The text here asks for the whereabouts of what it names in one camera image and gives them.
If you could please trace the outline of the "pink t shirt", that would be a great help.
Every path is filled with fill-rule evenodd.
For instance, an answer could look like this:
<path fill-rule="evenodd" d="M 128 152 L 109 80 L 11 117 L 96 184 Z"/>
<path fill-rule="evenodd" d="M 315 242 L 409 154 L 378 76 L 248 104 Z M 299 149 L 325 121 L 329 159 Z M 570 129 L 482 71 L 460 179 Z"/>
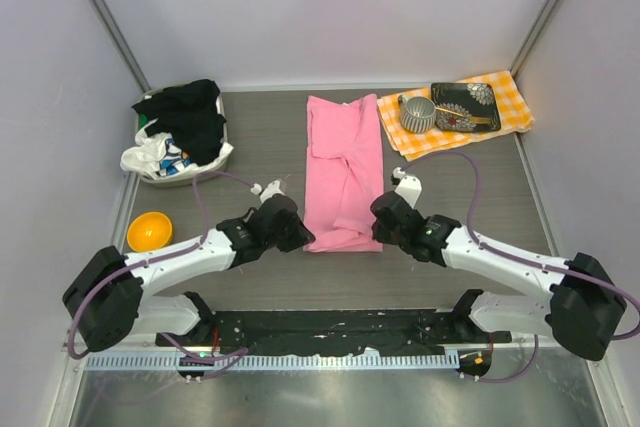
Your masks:
<path fill-rule="evenodd" d="M 336 103 L 310 96 L 303 222 L 315 240 L 304 250 L 381 252 L 370 206 L 383 190 L 377 97 Z"/>

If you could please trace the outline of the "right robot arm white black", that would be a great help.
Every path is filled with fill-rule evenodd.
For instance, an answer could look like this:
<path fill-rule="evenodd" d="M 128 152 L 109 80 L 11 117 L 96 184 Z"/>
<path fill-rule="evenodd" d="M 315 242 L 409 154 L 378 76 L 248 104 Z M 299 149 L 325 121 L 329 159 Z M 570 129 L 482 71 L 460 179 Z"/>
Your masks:
<path fill-rule="evenodd" d="M 376 240 L 419 262 L 471 272 L 515 290 L 513 296 L 481 292 L 456 312 L 451 327 L 460 340 L 511 331 L 550 337 L 586 360 L 604 357 L 627 303 L 594 257 L 549 257 L 496 242 L 457 220 L 424 217 L 396 192 L 378 197 L 371 211 Z"/>

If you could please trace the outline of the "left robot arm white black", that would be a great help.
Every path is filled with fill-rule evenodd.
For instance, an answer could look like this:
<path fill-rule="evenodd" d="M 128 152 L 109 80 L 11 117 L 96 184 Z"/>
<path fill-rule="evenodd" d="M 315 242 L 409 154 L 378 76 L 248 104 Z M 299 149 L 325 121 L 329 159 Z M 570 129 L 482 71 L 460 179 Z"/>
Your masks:
<path fill-rule="evenodd" d="M 82 338 L 89 353 L 116 346 L 130 335 L 173 334 L 190 345 L 213 332 L 206 304 L 194 294 L 162 291 L 191 278 L 224 272 L 258 260 L 267 250 L 288 253 L 314 241 L 296 203 L 277 193 L 241 217 L 207 233 L 151 252 L 125 255 L 115 246 L 97 251 L 62 296 L 71 317 L 67 349 Z"/>

